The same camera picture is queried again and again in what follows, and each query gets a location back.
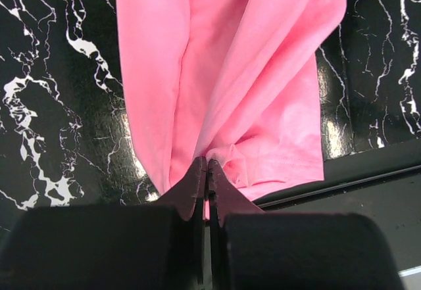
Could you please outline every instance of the pink garment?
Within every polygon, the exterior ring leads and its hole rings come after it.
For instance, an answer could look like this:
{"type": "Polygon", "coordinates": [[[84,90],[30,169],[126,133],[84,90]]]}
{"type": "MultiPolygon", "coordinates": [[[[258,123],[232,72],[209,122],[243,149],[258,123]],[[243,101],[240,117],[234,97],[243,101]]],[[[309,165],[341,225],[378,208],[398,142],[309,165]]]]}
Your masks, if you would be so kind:
{"type": "Polygon", "coordinates": [[[323,179],[314,52],[346,0],[117,0],[137,157],[164,193],[200,155],[249,199],[323,179]]]}

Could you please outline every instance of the glossy black surface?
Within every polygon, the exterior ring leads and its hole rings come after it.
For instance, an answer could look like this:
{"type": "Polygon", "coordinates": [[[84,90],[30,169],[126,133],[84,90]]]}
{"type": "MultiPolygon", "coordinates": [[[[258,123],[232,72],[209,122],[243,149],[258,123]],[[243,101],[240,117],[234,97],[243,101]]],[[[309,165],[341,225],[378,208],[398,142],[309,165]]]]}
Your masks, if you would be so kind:
{"type": "MultiPolygon", "coordinates": [[[[416,1],[348,0],[316,52],[326,159],[419,136],[416,1]]],[[[34,206],[157,197],[130,142],[115,0],[0,0],[0,238],[34,206]]]]}

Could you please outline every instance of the pink fabric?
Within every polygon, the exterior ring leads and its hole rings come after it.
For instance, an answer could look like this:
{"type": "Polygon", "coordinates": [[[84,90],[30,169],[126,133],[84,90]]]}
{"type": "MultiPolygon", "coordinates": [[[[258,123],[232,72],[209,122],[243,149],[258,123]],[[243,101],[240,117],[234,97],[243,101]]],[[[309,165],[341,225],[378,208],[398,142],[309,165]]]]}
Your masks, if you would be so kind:
{"type": "Polygon", "coordinates": [[[134,149],[163,193],[200,155],[249,199],[323,179],[314,52],[346,0],[117,0],[134,149]]]}

